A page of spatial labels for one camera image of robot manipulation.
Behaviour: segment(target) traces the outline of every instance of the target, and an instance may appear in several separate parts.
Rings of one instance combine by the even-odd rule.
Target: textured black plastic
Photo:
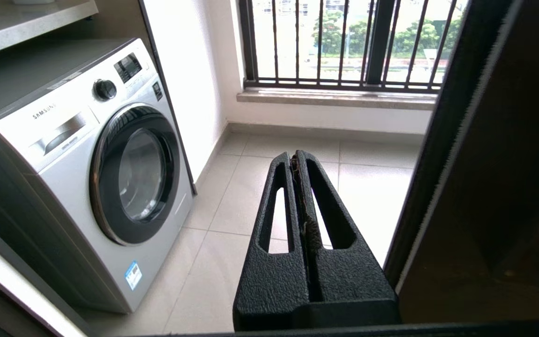
[[[289,253],[268,254],[276,191],[284,187]],[[313,194],[332,247],[321,242]],[[235,331],[399,324],[398,298],[319,160],[276,157],[233,305]]]

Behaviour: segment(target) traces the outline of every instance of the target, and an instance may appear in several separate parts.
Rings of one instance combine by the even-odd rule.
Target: baseboard
[[[201,190],[201,185],[203,185],[203,182],[205,182],[205,179],[207,178],[207,174],[209,173],[209,168],[211,166],[211,163],[216,159],[216,156],[220,152],[220,149],[224,146],[224,143],[226,142],[227,137],[229,136],[230,124],[226,123],[222,130],[222,135],[216,141],[216,145],[214,145],[213,150],[211,151],[211,154],[209,155],[209,158],[207,158],[207,162],[205,163],[205,166],[203,166],[203,170],[201,170],[201,174],[199,174],[199,177],[197,178],[197,181],[195,182],[195,188],[197,190]]]
[[[230,122],[229,132],[257,134],[267,136],[304,137],[338,140],[357,140],[368,143],[387,143],[420,146],[423,134],[406,134],[394,132],[364,132],[359,130],[342,130],[328,128],[302,128],[299,126],[282,126],[268,124],[244,124]]]

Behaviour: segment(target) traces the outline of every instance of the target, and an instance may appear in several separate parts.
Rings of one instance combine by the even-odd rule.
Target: tiled floor
[[[210,166],[192,211],[141,306],[131,315],[81,311],[104,336],[232,331],[232,303],[269,164],[314,154],[383,263],[418,147],[232,134]],[[271,252],[287,251],[278,193]],[[324,244],[330,248],[327,235]]]

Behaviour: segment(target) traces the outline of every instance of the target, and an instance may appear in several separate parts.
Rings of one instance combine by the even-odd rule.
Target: shelf
[[[0,0],[0,50],[98,13],[94,0],[15,5]]]

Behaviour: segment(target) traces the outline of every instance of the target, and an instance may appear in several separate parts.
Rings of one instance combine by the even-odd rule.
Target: white wall
[[[238,0],[208,0],[222,111],[230,122],[424,134],[431,111],[241,103],[242,61]]]
[[[227,123],[206,3],[144,0],[195,182]]]

